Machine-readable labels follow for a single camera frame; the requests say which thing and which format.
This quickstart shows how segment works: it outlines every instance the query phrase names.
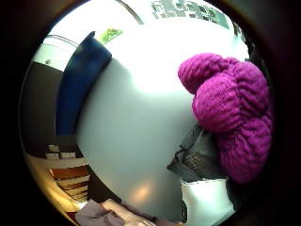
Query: yarn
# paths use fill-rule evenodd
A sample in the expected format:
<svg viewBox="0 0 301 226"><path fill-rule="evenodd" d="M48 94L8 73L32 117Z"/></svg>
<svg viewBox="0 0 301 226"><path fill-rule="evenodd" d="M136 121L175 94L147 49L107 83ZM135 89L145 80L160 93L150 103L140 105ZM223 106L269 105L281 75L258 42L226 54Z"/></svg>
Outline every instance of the yarn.
<svg viewBox="0 0 301 226"><path fill-rule="evenodd" d="M261 172L272 134L269 87L251 62L206 53L186 59L178 76L194 94L192 110L200 126L214 132L220 164L244 184Z"/></svg>

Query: cloth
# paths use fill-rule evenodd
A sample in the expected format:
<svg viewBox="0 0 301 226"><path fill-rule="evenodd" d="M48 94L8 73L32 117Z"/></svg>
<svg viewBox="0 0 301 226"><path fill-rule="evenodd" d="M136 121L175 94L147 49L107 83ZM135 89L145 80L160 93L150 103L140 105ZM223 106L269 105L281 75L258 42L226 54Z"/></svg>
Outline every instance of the cloth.
<svg viewBox="0 0 301 226"><path fill-rule="evenodd" d="M156 226L176 226L175 222L154 218L153 216L142 213L127 202L122 201L121 205L142 218L153 220ZM75 219L81 226L123 226L125 223L116 213L107 211L93 200L89 200L87 204L75 214Z"/></svg>
<svg viewBox="0 0 301 226"><path fill-rule="evenodd" d="M123 226L123 219L114 212L107 211L93 200L75 214L76 221L81 226Z"/></svg>
<svg viewBox="0 0 301 226"><path fill-rule="evenodd" d="M215 133L220 163L235 182L259 175L273 130L272 99L266 79L251 62L206 53L186 59L178 76L194 94L200 126Z"/></svg>

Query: blue fabric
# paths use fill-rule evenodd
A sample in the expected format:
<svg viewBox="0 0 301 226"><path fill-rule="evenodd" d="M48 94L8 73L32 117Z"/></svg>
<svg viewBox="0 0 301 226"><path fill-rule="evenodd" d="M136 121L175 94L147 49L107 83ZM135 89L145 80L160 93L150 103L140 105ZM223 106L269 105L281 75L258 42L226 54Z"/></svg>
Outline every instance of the blue fabric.
<svg viewBox="0 0 301 226"><path fill-rule="evenodd" d="M59 135L74 134L77 118L93 83L109 63L112 54L94 39L91 32L71 56L60 81L55 132Z"/></svg>

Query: black bag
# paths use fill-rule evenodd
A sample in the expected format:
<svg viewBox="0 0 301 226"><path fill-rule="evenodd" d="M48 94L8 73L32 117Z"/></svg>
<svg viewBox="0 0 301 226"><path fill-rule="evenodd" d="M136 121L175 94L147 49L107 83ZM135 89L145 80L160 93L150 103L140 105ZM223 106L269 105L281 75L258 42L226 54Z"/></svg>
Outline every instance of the black bag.
<svg viewBox="0 0 301 226"><path fill-rule="evenodd" d="M219 166L214 135L195 125L189 131L167 169L185 182L226 178Z"/></svg>

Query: tree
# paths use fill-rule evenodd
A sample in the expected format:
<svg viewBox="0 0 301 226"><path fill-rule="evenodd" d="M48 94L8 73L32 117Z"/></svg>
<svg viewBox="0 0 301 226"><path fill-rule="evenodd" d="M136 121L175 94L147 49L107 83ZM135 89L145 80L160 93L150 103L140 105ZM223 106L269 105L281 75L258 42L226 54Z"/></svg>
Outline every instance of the tree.
<svg viewBox="0 0 301 226"><path fill-rule="evenodd" d="M98 38L99 42L102 44L107 44L109 41L119 36L122 33L121 30L115 28L106 29L101 36Z"/></svg>

